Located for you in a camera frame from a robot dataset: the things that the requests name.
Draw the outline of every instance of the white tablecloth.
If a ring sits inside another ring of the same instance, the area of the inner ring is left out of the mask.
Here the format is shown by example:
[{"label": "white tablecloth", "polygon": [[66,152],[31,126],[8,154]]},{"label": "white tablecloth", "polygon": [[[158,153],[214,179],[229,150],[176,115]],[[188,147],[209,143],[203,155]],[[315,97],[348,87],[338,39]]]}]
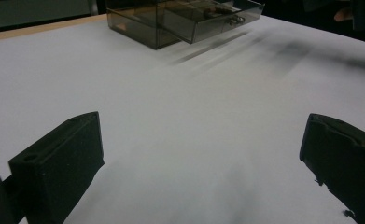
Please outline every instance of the white tablecloth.
[{"label": "white tablecloth", "polygon": [[299,161],[308,115],[365,131],[365,43],[267,17],[153,50],[106,21],[0,40],[0,176],[99,111],[105,166],[65,223],[349,224]]}]

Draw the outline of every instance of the transparent box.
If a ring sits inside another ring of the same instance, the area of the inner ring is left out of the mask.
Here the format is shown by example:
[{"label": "transparent box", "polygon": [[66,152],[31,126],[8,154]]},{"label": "transparent box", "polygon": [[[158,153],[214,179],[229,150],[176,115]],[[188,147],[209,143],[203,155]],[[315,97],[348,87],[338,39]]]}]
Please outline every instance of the transparent box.
[{"label": "transparent box", "polygon": [[106,0],[108,25],[153,49],[190,44],[257,20],[250,0]]}]

